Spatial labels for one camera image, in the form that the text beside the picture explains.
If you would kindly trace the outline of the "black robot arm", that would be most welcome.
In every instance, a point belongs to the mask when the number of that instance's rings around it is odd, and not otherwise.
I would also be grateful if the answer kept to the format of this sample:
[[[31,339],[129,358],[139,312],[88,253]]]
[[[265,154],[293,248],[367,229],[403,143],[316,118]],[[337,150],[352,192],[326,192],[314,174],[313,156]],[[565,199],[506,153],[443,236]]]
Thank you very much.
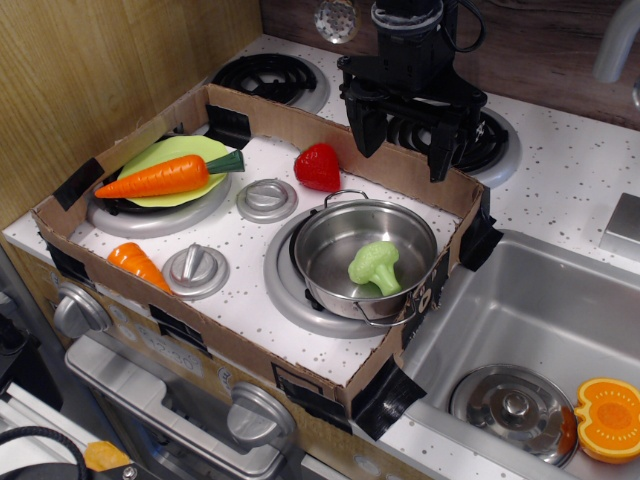
[[[430,180],[448,170],[476,142],[486,94],[454,69],[457,1],[376,1],[373,56],[343,56],[340,87],[351,133],[360,153],[371,157],[387,141],[394,119],[429,132],[423,147]]]

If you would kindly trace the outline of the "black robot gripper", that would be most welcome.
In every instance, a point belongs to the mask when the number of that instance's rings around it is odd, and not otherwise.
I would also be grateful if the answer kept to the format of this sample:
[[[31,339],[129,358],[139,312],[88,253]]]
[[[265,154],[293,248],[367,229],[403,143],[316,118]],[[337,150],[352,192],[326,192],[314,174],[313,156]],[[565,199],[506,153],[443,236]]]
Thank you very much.
[[[480,122],[486,95],[454,69],[455,55],[478,48],[457,45],[457,23],[426,27],[377,25],[375,55],[343,56],[341,97],[358,151],[371,157],[386,140],[387,116],[434,123],[428,153],[430,181],[442,182]]]

